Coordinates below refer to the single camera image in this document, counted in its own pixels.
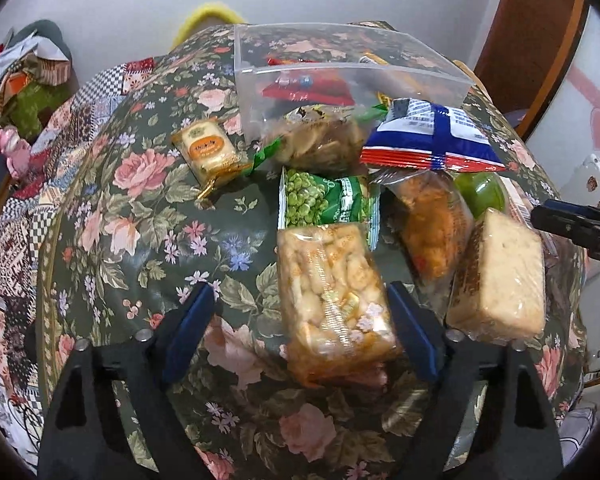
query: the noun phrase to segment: metal screw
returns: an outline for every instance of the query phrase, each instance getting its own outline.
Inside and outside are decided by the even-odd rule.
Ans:
[[[464,334],[455,328],[450,328],[445,332],[446,338],[454,343],[459,343],[464,339]]]
[[[151,339],[153,336],[154,336],[154,331],[151,330],[150,328],[141,328],[134,334],[136,341],[139,341],[141,343],[144,341],[149,341],[149,339]]]
[[[514,339],[511,342],[511,348],[516,352],[524,352],[526,350],[526,343],[522,339]]]
[[[78,339],[78,341],[75,342],[75,349],[78,352],[84,352],[87,348],[89,348],[90,344],[91,344],[91,341],[81,337],[80,339]]]

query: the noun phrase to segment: green pea snack bag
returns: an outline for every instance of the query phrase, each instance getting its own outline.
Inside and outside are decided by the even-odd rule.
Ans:
[[[328,180],[317,175],[283,168],[280,177],[278,229],[364,222],[367,243],[378,244],[380,188],[364,176]]]

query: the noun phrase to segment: white cloth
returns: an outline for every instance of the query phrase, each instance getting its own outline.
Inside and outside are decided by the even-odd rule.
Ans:
[[[19,41],[0,53],[0,80],[11,63],[19,60],[30,51],[33,51],[36,56],[42,59],[68,61],[53,41],[43,36],[36,36],[35,34],[35,32],[32,32],[24,40]]]

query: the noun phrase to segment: bag of nuts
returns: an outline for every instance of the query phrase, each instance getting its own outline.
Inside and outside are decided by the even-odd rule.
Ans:
[[[278,231],[280,301],[288,369],[305,386],[394,357],[384,284],[352,222]]]

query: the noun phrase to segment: yellow curved object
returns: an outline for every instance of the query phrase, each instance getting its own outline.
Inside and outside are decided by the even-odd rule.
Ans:
[[[220,20],[224,23],[245,22],[240,14],[234,10],[231,10],[225,4],[219,2],[203,4],[194,10],[193,13],[182,24],[178,30],[175,40],[173,40],[171,48],[175,48],[185,41],[189,36],[192,35],[192,33],[202,22],[208,20],[209,18],[215,18],[216,20]]]

